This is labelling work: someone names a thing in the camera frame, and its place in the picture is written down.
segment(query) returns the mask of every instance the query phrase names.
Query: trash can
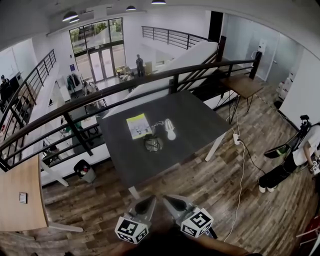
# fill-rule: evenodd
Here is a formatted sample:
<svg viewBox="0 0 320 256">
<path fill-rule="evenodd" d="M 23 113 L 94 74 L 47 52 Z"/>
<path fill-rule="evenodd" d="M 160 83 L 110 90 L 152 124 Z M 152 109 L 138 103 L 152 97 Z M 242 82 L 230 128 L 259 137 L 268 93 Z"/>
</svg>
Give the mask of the trash can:
<svg viewBox="0 0 320 256">
<path fill-rule="evenodd" d="M 92 183 L 96 178 L 95 171 L 92 169 L 91 165 L 83 159 L 73 167 L 73 170 L 81 179 L 88 183 Z"/>
</svg>

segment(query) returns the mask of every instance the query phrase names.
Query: ceiling light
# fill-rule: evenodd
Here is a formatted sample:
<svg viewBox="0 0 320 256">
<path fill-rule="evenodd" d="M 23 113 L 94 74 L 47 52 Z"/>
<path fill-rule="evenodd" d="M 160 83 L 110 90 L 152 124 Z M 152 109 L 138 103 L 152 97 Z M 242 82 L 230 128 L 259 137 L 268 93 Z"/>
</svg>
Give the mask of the ceiling light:
<svg viewBox="0 0 320 256">
<path fill-rule="evenodd" d="M 153 0 L 152 3 L 153 5 L 165 5 L 166 0 Z"/>
<path fill-rule="evenodd" d="M 71 19 L 73 19 L 73 18 L 76 18 L 76 17 L 78 17 L 78 14 L 77 14 L 75 11 L 71 10 L 71 11 L 68 11 L 68 12 L 64 15 L 62 21 L 63 21 L 63 22 L 69 21 L 69 20 L 71 20 Z"/>
<path fill-rule="evenodd" d="M 70 19 L 70 23 L 74 23 L 74 22 L 77 22 L 79 20 L 80 20 L 79 17 L 75 17 L 75 18 Z"/>
<path fill-rule="evenodd" d="M 127 8 L 126 8 L 127 11 L 133 11 L 133 10 L 136 10 L 136 7 L 134 7 L 133 5 L 129 5 Z"/>
</svg>

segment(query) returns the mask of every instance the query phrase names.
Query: wooden floor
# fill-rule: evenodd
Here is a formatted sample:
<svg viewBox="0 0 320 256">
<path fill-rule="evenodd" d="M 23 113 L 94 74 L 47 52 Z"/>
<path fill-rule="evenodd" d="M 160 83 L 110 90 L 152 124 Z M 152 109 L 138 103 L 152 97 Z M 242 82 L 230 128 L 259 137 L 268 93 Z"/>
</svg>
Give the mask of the wooden floor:
<svg viewBox="0 0 320 256">
<path fill-rule="evenodd" d="M 259 97 L 272 105 L 275 88 L 266 86 Z M 247 102 L 238 108 L 240 138 L 245 142 L 255 164 L 266 172 L 282 162 L 263 156 L 264 151 L 286 142 L 294 129 L 268 104 L 254 96 L 247 112 Z M 226 119 L 229 107 L 218 111 Z M 233 119 L 237 130 L 237 117 Z M 141 184 L 137 190 L 142 196 L 165 194 L 189 197 L 204 207 L 213 217 L 213 229 L 223 240 L 230 232 L 235 219 L 242 176 L 243 147 L 234 146 L 232 132 L 228 132 L 215 156 L 205 162 L 211 145 L 203 148 L 176 169 Z M 7 255 L 63 256 L 70 251 L 75 256 L 112 255 L 122 243 L 114 228 L 133 197 L 117 175 L 112 161 L 96 168 L 97 179 L 85 183 L 73 176 L 67 179 L 70 186 L 59 183 L 43 189 L 45 206 L 51 221 L 84 228 L 83 233 L 55 229 L 26 232 L 36 237 L 30 242 L 0 234 L 0 248 Z M 227 242 L 244 247 L 264 256 L 289 256 L 301 233 L 313 217 L 318 203 L 315 182 L 307 171 L 292 174 L 273 192 L 261 194 L 257 180 L 263 173 L 255 168 L 245 154 L 244 178 L 237 222 Z M 171 224 L 170 217 L 159 202 L 153 218 L 153 229 Z"/>
</svg>

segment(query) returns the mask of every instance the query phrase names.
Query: balcony railing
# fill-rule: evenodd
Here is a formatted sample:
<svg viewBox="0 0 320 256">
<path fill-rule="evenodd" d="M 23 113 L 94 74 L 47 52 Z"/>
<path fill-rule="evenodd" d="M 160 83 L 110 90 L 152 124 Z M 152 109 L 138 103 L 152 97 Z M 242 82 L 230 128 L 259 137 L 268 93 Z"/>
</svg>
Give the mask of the balcony railing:
<svg viewBox="0 0 320 256">
<path fill-rule="evenodd" d="M 40 63 L 31 71 L 22 85 L 13 93 L 8 104 L 3 112 L 3 117 L 0 121 L 1 135 L 0 141 L 5 141 L 12 136 L 17 130 L 25 127 L 30 119 L 33 107 L 37 104 L 37 97 L 41 87 L 44 86 L 44 81 L 54 64 L 57 62 L 54 50 L 51 50 Z M 24 144 L 24 136 L 20 140 L 15 141 L 5 150 L 1 150 L 1 155 L 8 156 L 21 148 Z"/>
<path fill-rule="evenodd" d="M 94 93 L 89 94 L 87 96 L 79 97 L 79 98 L 77 98 L 71 102 L 68 102 L 65 105 L 45 114 L 44 116 L 40 117 L 39 119 L 25 125 L 22 129 L 15 132 L 12 136 L 10 136 L 4 142 L 2 142 L 0 144 L 0 151 L 6 151 L 6 150 L 8 150 L 9 147 L 12 147 L 12 145 L 16 145 L 16 143 L 19 140 L 23 139 L 25 135 L 34 131 L 35 129 L 38 129 L 38 128 L 44 126 L 45 124 L 49 123 L 50 121 L 53 121 L 57 118 L 60 119 L 61 117 L 63 117 L 65 119 L 65 124 L 62 124 L 59 127 L 51 130 L 50 132 L 47 132 L 46 134 L 41 135 L 40 137 L 38 137 L 34 141 L 31 141 L 28 144 L 23 145 L 21 148 L 17 149 L 14 146 L 13 147 L 14 152 L 10 152 L 10 154 L 8 154 L 7 157 L 0 158 L 0 166 L 4 171 L 8 171 L 8 170 L 12 169 L 13 167 L 21 164 L 22 162 L 32 158 L 35 155 L 42 154 L 42 153 L 46 154 L 46 152 L 49 149 L 52 149 L 53 147 L 55 147 L 55 151 L 51 152 L 50 154 L 46 154 L 46 157 L 43 158 L 43 161 L 49 167 L 53 167 L 55 165 L 58 165 L 58 164 L 60 164 L 64 161 L 67 161 L 67 160 L 69 160 L 79 154 L 82 154 L 83 152 L 87 152 L 90 156 L 92 156 L 93 155 L 92 149 L 95 147 L 98 147 L 99 145 L 104 144 L 103 139 L 101 139 L 99 141 L 99 143 L 94 143 L 94 145 L 93 145 L 93 141 L 102 136 L 101 130 L 99 128 L 99 123 L 93 124 L 85 129 L 77 128 L 77 126 L 76 126 L 77 123 L 79 123 L 87 118 L 98 115 L 98 114 L 103 115 L 104 113 L 106 113 L 108 110 L 110 110 L 112 108 L 115 108 L 115 107 L 120 106 L 122 104 L 131 102 L 131 101 L 136 100 L 138 98 L 142 98 L 144 96 L 151 95 L 151 94 L 154 94 L 154 93 L 157 93 L 160 91 L 164 91 L 164 90 L 169 89 L 169 93 L 176 93 L 178 91 L 179 87 L 181 87 L 182 85 L 185 85 L 185 84 L 188 85 L 191 82 L 204 79 L 204 76 L 200 76 L 200 77 L 197 76 L 197 77 L 188 77 L 187 79 L 183 79 L 182 81 L 179 81 L 179 76 L 181 74 L 186 74 L 186 73 L 193 73 L 194 74 L 195 72 L 203 72 L 203 71 L 206 71 L 206 70 L 212 69 L 212 68 L 229 67 L 228 71 L 220 72 L 218 75 L 225 73 L 228 76 L 230 76 L 231 73 L 234 71 L 234 70 L 232 70 L 233 65 L 251 63 L 252 67 L 249 67 L 249 69 L 251 68 L 251 72 L 250 72 L 249 77 L 253 79 L 255 77 L 256 72 L 257 72 L 260 58 L 261 58 L 261 55 L 258 55 L 258 57 L 256 59 L 213 62 L 213 63 L 177 68 L 177 69 L 168 70 L 168 71 L 164 71 L 164 72 L 154 73 L 154 74 L 147 75 L 145 77 L 141 77 L 141 78 L 137 78 L 137 79 L 133 79 L 130 81 L 122 82 L 120 84 L 116 84 L 114 86 L 111 86 L 111 87 L 105 88 L 103 90 L 94 92 Z M 216 75 L 217 75 L 216 73 L 212 73 L 212 74 L 206 75 L 205 77 L 206 78 L 209 78 L 209 77 L 213 78 Z M 164 84 L 164 86 L 161 88 L 153 89 L 153 90 L 141 93 L 139 95 L 135 95 L 135 96 L 123 99 L 119 102 L 110 104 L 108 106 L 101 107 L 100 109 L 95 110 L 89 114 L 83 115 L 79 118 L 72 119 L 72 117 L 70 115 L 71 111 L 79 109 L 79 108 L 86 106 L 90 103 L 96 102 L 104 97 L 107 97 L 107 96 L 110 96 L 110 95 L 113 95 L 113 94 L 116 94 L 116 93 L 119 93 L 122 91 L 126 91 L 129 89 L 136 88 L 139 85 L 143 85 L 143 84 L 146 84 L 149 82 L 153 82 L 153 81 L 165 79 L 165 78 L 172 78 L 172 79 L 170 80 L 171 82 L 169 84 L 167 84 L 167 85 Z M 210 84 L 201 85 L 201 87 L 210 87 L 210 86 L 214 86 L 214 84 L 210 83 Z M 69 134 L 69 135 L 65 136 L 64 138 L 57 140 L 53 143 L 46 144 L 40 150 L 32 152 L 29 155 L 21 158 L 21 155 L 22 155 L 21 153 L 24 150 L 28 149 L 32 145 L 34 145 L 38 142 L 41 142 L 44 139 L 46 139 L 56 133 L 60 133 L 60 131 L 64 130 L 67 127 L 70 127 L 70 129 L 72 131 L 71 134 Z M 88 137 L 86 135 L 87 132 L 89 132 L 89 133 L 93 132 L 94 135 Z M 72 139 L 72 138 L 76 138 L 77 142 L 74 144 L 72 143 L 72 145 L 69 145 L 69 146 L 65 146 L 65 147 L 61 146 L 62 145 L 61 143 L 65 142 L 69 139 Z M 62 157 L 63 153 L 66 153 L 72 149 L 79 148 L 79 147 L 83 150 L 82 152 L 81 151 L 73 152 L 73 154 L 71 154 L 71 155 L 66 155 L 65 157 Z M 20 155 L 19 161 L 13 162 L 11 159 L 15 158 L 17 155 Z"/>
<path fill-rule="evenodd" d="M 214 42 L 195 34 L 160 27 L 142 26 L 142 36 L 188 50 L 199 42 Z"/>
</svg>

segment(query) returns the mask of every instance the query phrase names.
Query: dark gray table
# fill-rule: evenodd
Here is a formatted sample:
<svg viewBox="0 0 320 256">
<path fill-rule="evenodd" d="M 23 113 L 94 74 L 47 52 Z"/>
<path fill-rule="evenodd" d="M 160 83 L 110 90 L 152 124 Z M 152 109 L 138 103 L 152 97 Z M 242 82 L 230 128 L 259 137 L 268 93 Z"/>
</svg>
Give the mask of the dark gray table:
<svg viewBox="0 0 320 256">
<path fill-rule="evenodd" d="M 158 152 L 149 152 L 143 138 L 132 139 L 127 119 L 145 115 L 150 126 L 170 119 L 175 140 L 169 140 L 164 126 L 155 134 L 163 141 Z M 102 119 L 100 128 L 114 166 L 134 197 L 134 186 L 182 162 L 215 140 L 208 161 L 231 128 L 218 114 L 187 90 L 135 106 Z"/>
</svg>

